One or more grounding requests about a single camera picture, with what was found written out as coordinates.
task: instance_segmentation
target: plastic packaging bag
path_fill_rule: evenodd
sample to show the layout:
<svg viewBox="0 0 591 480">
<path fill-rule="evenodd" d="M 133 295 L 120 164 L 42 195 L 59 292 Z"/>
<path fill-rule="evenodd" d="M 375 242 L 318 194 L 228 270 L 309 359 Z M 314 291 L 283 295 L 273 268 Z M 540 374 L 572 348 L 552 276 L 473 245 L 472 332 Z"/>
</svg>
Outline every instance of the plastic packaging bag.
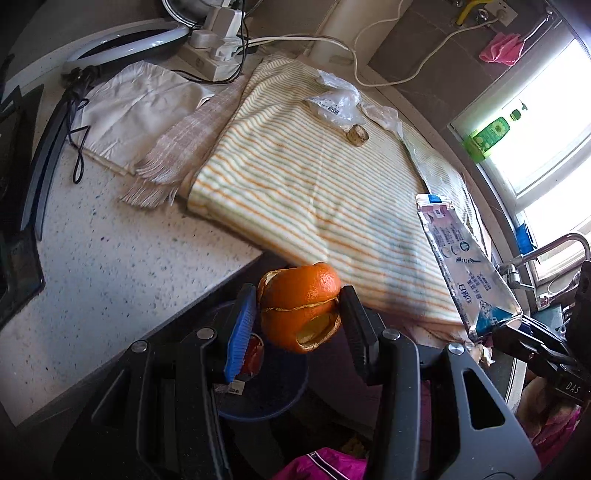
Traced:
<svg viewBox="0 0 591 480">
<path fill-rule="evenodd" d="M 367 118 L 376 122 L 384 130 L 392 132 L 400 141 L 404 141 L 402 122 L 398 118 L 397 110 L 389 106 L 361 102 L 361 111 Z"/>
<path fill-rule="evenodd" d="M 417 195 L 418 217 L 473 342 L 523 312 L 476 239 L 444 197 Z"/>
<path fill-rule="evenodd" d="M 357 88 L 332 73 L 318 70 L 318 74 L 316 81 L 331 90 L 304 100 L 312 113 L 326 124 L 344 132 L 351 130 L 353 125 L 364 125 L 365 117 L 357 108 L 361 102 Z"/>
</svg>

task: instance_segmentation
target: partially peeled orange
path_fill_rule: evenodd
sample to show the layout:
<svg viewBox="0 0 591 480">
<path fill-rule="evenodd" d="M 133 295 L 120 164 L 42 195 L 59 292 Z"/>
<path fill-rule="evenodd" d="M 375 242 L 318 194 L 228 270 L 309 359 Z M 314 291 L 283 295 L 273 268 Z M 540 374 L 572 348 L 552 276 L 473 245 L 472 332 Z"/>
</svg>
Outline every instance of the partially peeled orange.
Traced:
<svg viewBox="0 0 591 480">
<path fill-rule="evenodd" d="M 274 345 L 307 353 L 340 327 L 340 279 L 326 263 L 266 273 L 258 286 L 261 327 Z"/>
</svg>

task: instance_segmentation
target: green bottle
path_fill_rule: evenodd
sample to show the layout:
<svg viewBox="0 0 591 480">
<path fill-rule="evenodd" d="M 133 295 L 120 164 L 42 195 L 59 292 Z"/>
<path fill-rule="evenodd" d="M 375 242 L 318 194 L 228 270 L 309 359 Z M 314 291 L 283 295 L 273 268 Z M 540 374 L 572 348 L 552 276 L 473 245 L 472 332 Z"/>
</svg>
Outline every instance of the green bottle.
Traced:
<svg viewBox="0 0 591 480">
<path fill-rule="evenodd" d="M 516 122 L 520 118 L 521 112 L 519 110 L 513 110 L 511 112 L 511 120 Z M 500 142 L 509 133 L 509 130 L 511 130 L 511 126 L 507 120 L 500 116 L 477 134 L 465 139 L 463 143 L 464 148 L 475 163 L 480 163 L 489 156 L 489 150 Z"/>
</svg>

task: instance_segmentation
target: green label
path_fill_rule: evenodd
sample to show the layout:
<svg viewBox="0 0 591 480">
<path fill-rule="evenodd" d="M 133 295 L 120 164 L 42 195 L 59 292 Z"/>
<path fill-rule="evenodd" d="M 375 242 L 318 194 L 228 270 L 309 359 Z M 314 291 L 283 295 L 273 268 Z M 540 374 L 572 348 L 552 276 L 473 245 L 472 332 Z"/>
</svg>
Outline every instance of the green label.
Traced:
<svg viewBox="0 0 591 480">
<path fill-rule="evenodd" d="M 500 117 L 490 125 L 487 125 L 480 133 L 477 133 L 474 137 L 474 142 L 476 142 L 478 147 L 484 153 L 497 144 L 510 129 L 511 127 L 507 123 L 507 120 Z"/>
</svg>

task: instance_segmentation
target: pink cloth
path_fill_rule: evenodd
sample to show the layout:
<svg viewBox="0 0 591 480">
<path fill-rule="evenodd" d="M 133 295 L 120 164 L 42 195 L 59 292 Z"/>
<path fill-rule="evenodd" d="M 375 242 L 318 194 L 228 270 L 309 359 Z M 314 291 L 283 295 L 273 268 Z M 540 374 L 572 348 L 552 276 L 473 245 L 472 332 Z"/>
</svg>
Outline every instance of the pink cloth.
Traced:
<svg viewBox="0 0 591 480">
<path fill-rule="evenodd" d="M 495 38 L 480 53 L 480 59 L 488 63 L 503 63 L 512 67 L 517 63 L 523 51 L 521 35 L 497 33 Z"/>
<path fill-rule="evenodd" d="M 272 480 L 362 480 L 367 460 L 321 448 L 293 460 Z"/>
<path fill-rule="evenodd" d="M 534 450 L 538 454 L 542 468 L 545 468 L 554 457 L 564 448 L 564 445 L 569 441 L 574 429 L 579 423 L 580 410 L 576 410 L 568 422 L 560 427 L 558 430 L 550 430 L 548 427 L 542 429 L 540 434 L 534 439 L 532 444 Z"/>
</svg>

